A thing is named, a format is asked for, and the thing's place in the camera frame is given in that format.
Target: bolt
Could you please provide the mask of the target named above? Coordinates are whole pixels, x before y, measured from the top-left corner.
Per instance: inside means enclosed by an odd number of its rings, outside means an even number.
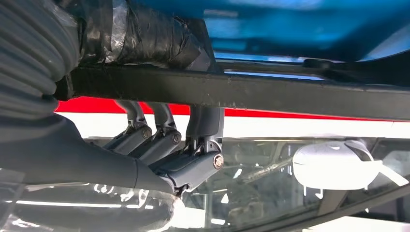
[[[220,169],[223,166],[223,156],[221,154],[216,154],[214,156],[214,168]]]
[[[151,135],[152,135],[152,131],[151,131],[150,129],[145,129],[145,130],[142,132],[142,137],[143,137],[144,139],[147,139],[147,138],[151,137]]]
[[[178,144],[180,140],[181,140],[181,135],[175,134],[172,137],[172,142],[174,142],[174,144]]]

